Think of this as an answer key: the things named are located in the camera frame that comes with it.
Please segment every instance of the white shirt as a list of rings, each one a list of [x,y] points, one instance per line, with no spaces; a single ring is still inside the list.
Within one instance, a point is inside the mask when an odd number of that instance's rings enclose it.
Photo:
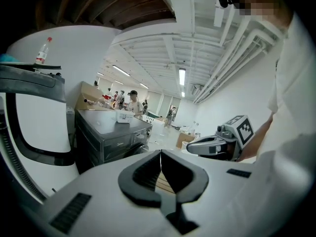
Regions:
[[[141,104],[141,102],[137,101],[137,102],[129,102],[129,104],[127,105],[126,108],[129,112],[133,112],[133,113],[143,113],[143,106]],[[140,119],[141,115],[137,115],[135,116],[136,118]]]
[[[257,156],[301,134],[316,132],[316,50],[295,14],[284,39],[268,107],[275,114]]]

